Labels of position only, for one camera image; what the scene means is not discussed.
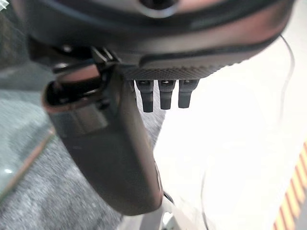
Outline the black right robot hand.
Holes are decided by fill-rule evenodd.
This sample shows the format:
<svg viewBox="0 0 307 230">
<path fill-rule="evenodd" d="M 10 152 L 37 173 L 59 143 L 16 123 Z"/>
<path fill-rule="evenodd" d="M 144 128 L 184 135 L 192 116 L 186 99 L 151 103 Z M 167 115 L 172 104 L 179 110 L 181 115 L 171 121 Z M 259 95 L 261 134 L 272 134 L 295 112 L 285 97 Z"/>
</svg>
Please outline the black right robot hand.
<svg viewBox="0 0 307 230">
<path fill-rule="evenodd" d="M 55 78 L 42 105 L 94 190 L 128 216 L 164 192 L 136 102 L 188 108 L 199 80 L 247 60 L 287 26 L 292 0 L 14 0 L 32 61 Z"/>
</svg>

